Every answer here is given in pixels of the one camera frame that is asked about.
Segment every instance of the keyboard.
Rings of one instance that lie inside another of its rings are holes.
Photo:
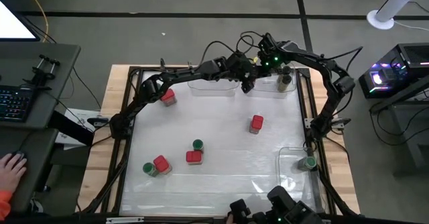
[[[33,96],[33,89],[0,86],[0,121],[25,122]]]

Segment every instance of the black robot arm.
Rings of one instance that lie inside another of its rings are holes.
[[[299,49],[297,44],[291,41],[276,42],[269,33],[263,36],[258,46],[260,49],[258,56],[265,71],[282,63],[295,61],[319,71],[322,75],[328,99],[320,114],[312,120],[309,134],[314,139],[324,137],[330,131],[332,117],[341,99],[355,87],[353,78],[333,59]],[[338,75],[334,82],[332,73]]]
[[[144,80],[134,96],[133,101],[120,113],[110,120],[110,128],[114,139],[124,139],[129,135],[131,120],[148,104],[155,103],[174,84],[191,80],[219,80],[228,79],[241,82],[241,89],[248,93],[255,80],[271,76],[283,63],[299,62],[319,71],[327,89],[328,101],[320,114],[313,119],[310,126],[310,137],[321,139],[330,131],[332,115],[341,99],[355,87],[354,80],[339,67],[334,60],[325,59],[299,47],[291,42],[276,42],[269,33],[262,37],[258,44],[258,56],[261,65],[256,65],[242,52],[234,52],[226,59],[216,58],[203,62],[196,68],[163,71]],[[332,82],[332,72],[339,78]]]
[[[203,62],[196,68],[163,71],[144,80],[135,94],[133,101],[110,120],[110,129],[114,139],[124,139],[129,135],[131,120],[148,104],[155,103],[174,84],[191,80],[228,79],[241,82],[241,89],[248,93],[253,88],[256,78],[266,76],[260,74],[260,66],[252,64],[241,52],[233,53],[228,59],[216,58]]]

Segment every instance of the clear container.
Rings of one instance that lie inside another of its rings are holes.
[[[317,213],[324,211],[320,194],[318,171],[298,169],[298,162],[308,156],[309,148],[283,147],[276,158],[278,184],[285,188],[295,201],[302,201]]]
[[[233,97],[239,82],[225,79],[215,80],[193,80],[188,82],[192,95],[197,97]]]
[[[296,75],[291,74],[292,82],[286,88],[286,91],[279,92],[277,82],[278,74],[273,74],[269,77],[259,78],[255,81],[255,87],[247,93],[249,97],[265,97],[284,99],[289,93],[296,90]]]

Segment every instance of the black metal frame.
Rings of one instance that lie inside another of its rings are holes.
[[[127,75],[128,80],[127,80],[127,84],[125,87],[125,93],[124,93],[123,101],[122,101],[122,109],[126,108],[128,102],[129,102],[130,92],[131,92],[131,81],[132,81],[131,79],[133,77],[133,76],[131,76],[131,74],[138,73],[137,85],[135,86],[137,91],[138,91],[139,86],[143,81],[143,73],[147,70],[147,68],[150,68],[148,70],[154,69],[153,67],[150,67],[150,66],[130,66],[129,71],[128,71],[128,75]],[[313,94],[313,90],[312,90],[312,84],[311,84],[309,69],[308,68],[298,68],[297,71],[295,72],[295,74],[296,74],[296,79],[297,79],[297,81],[296,81],[297,87],[296,88],[298,91],[298,99],[299,99],[300,109],[301,109],[302,127],[303,127],[303,131],[305,133],[307,131],[307,129],[306,129],[305,124],[304,124],[304,119],[307,118],[308,116],[307,116],[307,112],[306,112],[306,104],[305,104],[305,99],[304,99],[304,94],[303,94],[302,83],[301,83],[302,77],[306,81],[308,96],[310,99],[310,108],[311,108],[311,112],[312,112],[312,117],[317,116],[316,103],[314,100],[314,94]],[[126,158],[126,159],[128,159],[128,157],[129,157],[129,151],[131,148],[132,131],[133,131],[133,127],[131,127],[131,136],[125,140],[123,158]],[[121,141],[115,140],[115,144],[113,146],[113,151],[112,151],[112,156],[111,156],[111,163],[109,166],[109,173],[108,173],[108,177],[107,177],[108,180],[111,179],[114,175],[114,170],[116,169],[116,165],[117,165],[117,157],[118,157],[120,145],[121,145]],[[306,139],[306,146],[308,148],[311,148],[311,143],[310,143],[310,141],[308,141],[308,139]],[[316,146],[317,146],[317,149],[319,151],[319,160],[320,160],[322,171],[323,171],[323,173],[320,173],[320,174],[325,175],[329,179],[328,167],[327,167],[328,164],[326,163],[326,155],[324,153],[323,143],[322,142],[316,142]],[[108,212],[108,210],[107,210],[108,205],[109,205],[109,199],[110,199],[110,191],[109,191],[106,194],[105,198],[102,200],[102,206],[101,206],[101,212],[102,213],[119,214],[119,207],[121,204],[121,199],[122,199],[122,194],[123,194],[125,175],[126,175],[126,167],[125,167],[124,171],[122,171],[122,173],[119,176],[119,183],[118,183],[118,187],[117,187],[117,194],[115,197],[115,204],[113,205],[111,212]],[[316,179],[316,180],[313,179],[311,177],[311,175],[310,175],[310,179],[312,181],[313,190],[316,191],[317,193],[320,193],[318,179]],[[322,204],[321,197],[317,198],[319,196],[320,195],[317,195],[317,194],[315,195],[316,206]],[[329,211],[329,213],[335,214],[336,209],[335,209],[333,199],[329,195],[327,195],[327,199],[328,199],[328,211]],[[171,219],[177,219],[176,217],[154,217],[154,218],[160,218],[160,220],[164,220],[164,221],[171,221]],[[201,220],[201,218],[195,218],[195,219],[191,218],[191,220]]]

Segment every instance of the monitor screen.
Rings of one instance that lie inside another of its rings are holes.
[[[38,41],[35,35],[0,1],[0,42]]]

